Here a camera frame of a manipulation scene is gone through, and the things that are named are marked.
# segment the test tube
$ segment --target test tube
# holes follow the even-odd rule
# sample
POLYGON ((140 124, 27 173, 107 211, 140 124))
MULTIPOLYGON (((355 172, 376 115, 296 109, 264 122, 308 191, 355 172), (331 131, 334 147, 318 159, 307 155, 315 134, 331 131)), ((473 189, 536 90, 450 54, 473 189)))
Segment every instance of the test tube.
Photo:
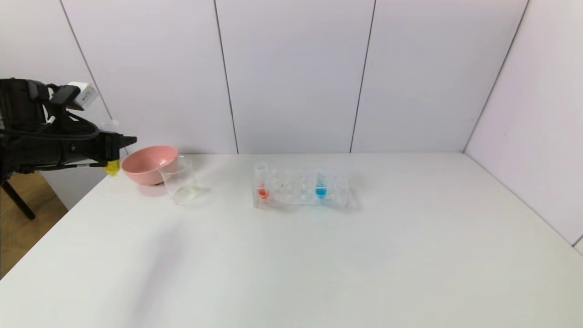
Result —
POLYGON ((326 174, 318 172, 316 178, 316 196, 318 196, 318 198, 324 199, 326 197, 326 193, 328 192, 327 184, 328 179, 326 178, 326 174))
POLYGON ((269 197, 269 190, 265 188, 267 175, 267 163, 255 163, 255 181, 257 183, 257 194, 261 199, 267 199, 267 197, 269 197))

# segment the black cable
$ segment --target black cable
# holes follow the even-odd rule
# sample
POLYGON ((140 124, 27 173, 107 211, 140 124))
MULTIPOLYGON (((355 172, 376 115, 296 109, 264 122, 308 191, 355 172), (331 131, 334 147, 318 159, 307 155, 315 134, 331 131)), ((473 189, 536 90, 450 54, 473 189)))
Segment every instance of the black cable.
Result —
POLYGON ((56 93, 61 88, 60 86, 52 83, 47 84, 47 86, 52 89, 53 93, 56 93))
MULTIPOLYGON (((35 133, 40 134, 41 132, 48 129, 49 127, 50 127, 50 124, 45 124, 45 125, 41 126, 40 128, 36 129, 35 133)), ((16 146, 18 146, 24 140, 26 140, 26 137, 20 137, 20 138, 16 139, 14 142, 12 142, 12 145, 10 147, 16 148, 16 146)))
POLYGON ((10 130, 10 129, 0 129, 0 134, 10 134, 16 135, 19 137, 31 138, 31 139, 42 139, 42 140, 71 140, 71 141, 83 141, 96 138, 99 135, 99 128, 87 121, 83 117, 79 117, 73 113, 67 112, 67 115, 70 117, 76 118, 79 121, 85 122, 93 128, 93 132, 90 134, 79 134, 79 135, 70 135, 70 134, 45 134, 45 133, 38 133, 38 132, 28 132, 28 131, 20 131, 20 130, 10 130))
POLYGON ((68 164, 68 165, 55 165, 55 166, 33 166, 32 169, 35 171, 56 171, 62 169, 71 169, 71 168, 104 168, 107 166, 107 162, 97 162, 97 163, 89 163, 89 164, 68 164))

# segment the clear plastic cup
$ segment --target clear plastic cup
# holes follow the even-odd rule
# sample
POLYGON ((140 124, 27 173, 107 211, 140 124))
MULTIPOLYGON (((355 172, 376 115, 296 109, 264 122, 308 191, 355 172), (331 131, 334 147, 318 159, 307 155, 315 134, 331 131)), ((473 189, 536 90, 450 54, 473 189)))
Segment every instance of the clear plastic cup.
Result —
POLYGON ((199 194, 199 188, 194 176, 194 169, 190 160, 179 155, 177 165, 167 165, 158 168, 164 179, 166 190, 175 204, 182 204, 193 200, 199 194))

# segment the wooden floor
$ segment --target wooden floor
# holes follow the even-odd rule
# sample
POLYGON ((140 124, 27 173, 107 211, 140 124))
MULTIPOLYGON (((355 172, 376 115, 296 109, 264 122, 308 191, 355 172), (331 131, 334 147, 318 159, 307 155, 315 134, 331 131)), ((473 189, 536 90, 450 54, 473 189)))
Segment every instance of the wooden floor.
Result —
POLYGON ((9 182, 36 218, 27 219, 4 190, 0 191, 0 278, 67 213, 41 174, 14 175, 9 182))

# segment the table surface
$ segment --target table surface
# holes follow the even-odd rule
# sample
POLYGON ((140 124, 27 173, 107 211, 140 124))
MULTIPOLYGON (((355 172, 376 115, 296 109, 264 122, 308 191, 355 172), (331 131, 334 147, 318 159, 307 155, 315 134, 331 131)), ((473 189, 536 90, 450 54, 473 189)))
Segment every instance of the table surface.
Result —
POLYGON ((458 153, 193 155, 204 195, 105 178, 0 281, 2 327, 582 327, 583 257, 458 153), (254 208, 253 163, 348 208, 254 208))

